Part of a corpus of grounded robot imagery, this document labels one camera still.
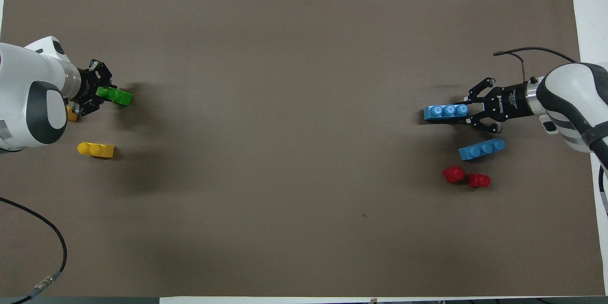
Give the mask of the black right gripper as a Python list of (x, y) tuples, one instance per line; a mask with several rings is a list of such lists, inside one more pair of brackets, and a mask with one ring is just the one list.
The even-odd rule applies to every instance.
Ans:
[(528, 85), (511, 85), (495, 87), (493, 77), (486, 77), (469, 89), (466, 104), (494, 103), (494, 118), (486, 112), (478, 112), (467, 118), (467, 124), (476, 130), (487, 133), (501, 133), (502, 123), (506, 120), (529, 116), (529, 105), (526, 100)]

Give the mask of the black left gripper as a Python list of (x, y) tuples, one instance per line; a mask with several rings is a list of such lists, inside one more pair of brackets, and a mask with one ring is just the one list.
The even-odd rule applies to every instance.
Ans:
[(77, 116), (86, 116), (100, 109), (104, 99), (97, 95), (99, 87), (113, 88), (112, 73), (104, 62), (92, 59), (89, 69), (78, 68), (81, 85), (76, 94), (76, 101), (71, 112)]

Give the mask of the green two-stud toy brick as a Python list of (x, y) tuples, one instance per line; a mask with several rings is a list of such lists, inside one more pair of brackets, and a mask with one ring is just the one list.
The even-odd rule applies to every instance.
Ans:
[(99, 87), (97, 89), (97, 95), (105, 100), (124, 106), (131, 105), (133, 100), (133, 94), (112, 87)]

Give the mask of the blue three-stud toy brick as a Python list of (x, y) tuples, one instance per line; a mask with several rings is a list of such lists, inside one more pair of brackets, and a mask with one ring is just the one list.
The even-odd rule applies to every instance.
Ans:
[(481, 143), (458, 149), (461, 160), (470, 161), (480, 157), (485, 157), (499, 151), (503, 151), (506, 143), (503, 139), (490, 139)]
[(456, 122), (469, 117), (469, 107), (465, 104), (430, 105), (423, 108), (426, 122)]

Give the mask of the red one-stud toy brick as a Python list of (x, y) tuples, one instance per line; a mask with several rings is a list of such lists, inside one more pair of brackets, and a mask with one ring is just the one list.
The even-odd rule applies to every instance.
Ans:
[(491, 178), (486, 174), (471, 173), (467, 175), (467, 184), (475, 189), (487, 188), (491, 184)]
[(450, 166), (442, 170), (445, 180), (449, 183), (458, 183), (466, 177), (465, 171), (460, 166)]

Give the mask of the brown table mat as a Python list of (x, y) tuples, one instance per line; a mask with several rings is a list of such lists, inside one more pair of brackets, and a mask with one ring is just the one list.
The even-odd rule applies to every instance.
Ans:
[(527, 117), (462, 162), (492, 135), (422, 113), (521, 82), (496, 51), (578, 58), (572, 0), (4, 1), (0, 41), (49, 35), (134, 98), (0, 156), (66, 240), (45, 297), (604, 294), (588, 155)]

